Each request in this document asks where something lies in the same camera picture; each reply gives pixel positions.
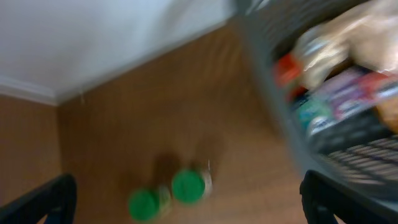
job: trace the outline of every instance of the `green lid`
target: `green lid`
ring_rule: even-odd
[[[134,192],[129,199],[129,212],[137,221],[147,221],[159,212],[159,196],[150,190]]]
[[[174,197],[184,203],[195,203],[205,193],[205,181],[198,172],[182,170],[172,181]]]

